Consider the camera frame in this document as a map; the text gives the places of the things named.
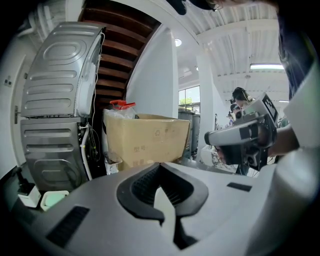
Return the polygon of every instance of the sticker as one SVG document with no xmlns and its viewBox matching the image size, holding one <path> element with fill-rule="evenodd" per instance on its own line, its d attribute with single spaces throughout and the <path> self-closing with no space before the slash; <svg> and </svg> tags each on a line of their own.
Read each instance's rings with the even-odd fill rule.
<svg viewBox="0 0 320 256">
<path fill-rule="evenodd" d="M 268 110 L 273 122 L 276 122 L 278 117 L 278 111 L 276 110 L 272 101 L 269 99 L 268 95 L 264 96 L 264 98 L 262 99 L 262 102 L 265 105 L 266 109 Z"/>
</svg>

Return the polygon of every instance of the black slot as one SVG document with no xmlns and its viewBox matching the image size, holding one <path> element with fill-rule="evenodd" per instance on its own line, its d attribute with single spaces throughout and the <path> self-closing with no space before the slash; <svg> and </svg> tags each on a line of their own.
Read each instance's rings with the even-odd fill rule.
<svg viewBox="0 0 320 256">
<path fill-rule="evenodd" d="M 228 185 L 226 185 L 227 187 L 236 189 L 236 190 L 242 190 L 242 191 L 246 191 L 246 192 L 250 192 L 252 186 L 249 185 L 243 185 L 243 184 L 239 184 L 239 183 L 234 183 L 234 182 L 230 182 Z"/>
<path fill-rule="evenodd" d="M 88 208 L 75 206 L 46 238 L 57 246 L 64 248 L 88 212 Z"/>
</svg>

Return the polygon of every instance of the handheld device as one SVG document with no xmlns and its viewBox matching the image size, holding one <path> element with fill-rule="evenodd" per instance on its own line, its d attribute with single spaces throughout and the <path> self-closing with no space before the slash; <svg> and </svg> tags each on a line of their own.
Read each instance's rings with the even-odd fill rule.
<svg viewBox="0 0 320 256">
<path fill-rule="evenodd" d="M 227 165 L 248 165 L 260 171 L 267 164 L 268 148 L 277 137 L 278 112 L 264 92 L 235 117 L 233 126 L 207 132 L 205 143 L 219 146 Z"/>
</svg>

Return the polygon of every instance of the white wall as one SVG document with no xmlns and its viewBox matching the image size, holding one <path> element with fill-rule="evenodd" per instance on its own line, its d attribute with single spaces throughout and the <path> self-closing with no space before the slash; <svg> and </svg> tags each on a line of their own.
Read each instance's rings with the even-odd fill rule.
<svg viewBox="0 0 320 256">
<path fill-rule="evenodd" d="M 28 36 L 14 37 L 0 60 L 0 179 L 17 165 L 11 134 L 13 91 L 24 59 L 31 65 L 36 49 Z M 10 76 L 11 87 L 4 85 Z"/>
<path fill-rule="evenodd" d="M 65 0 L 65 21 L 77 22 L 85 0 Z"/>
<path fill-rule="evenodd" d="M 178 62 L 170 29 L 160 26 L 143 51 L 128 84 L 126 101 L 137 113 L 178 117 Z"/>
<path fill-rule="evenodd" d="M 215 114 L 218 115 L 218 124 L 225 125 L 229 122 L 228 109 L 220 97 L 214 84 L 211 72 L 211 63 L 208 54 L 203 51 L 196 57 L 199 67 L 201 120 L 198 148 L 202 149 L 205 143 L 205 134 L 215 129 Z"/>
</svg>

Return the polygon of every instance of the person's arm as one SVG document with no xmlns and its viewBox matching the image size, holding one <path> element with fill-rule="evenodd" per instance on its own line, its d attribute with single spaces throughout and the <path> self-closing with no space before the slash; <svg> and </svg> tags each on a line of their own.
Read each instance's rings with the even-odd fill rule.
<svg viewBox="0 0 320 256">
<path fill-rule="evenodd" d="M 283 156 L 299 148 L 299 143 L 291 124 L 276 130 L 277 137 L 275 144 L 269 148 L 269 157 Z"/>
</svg>

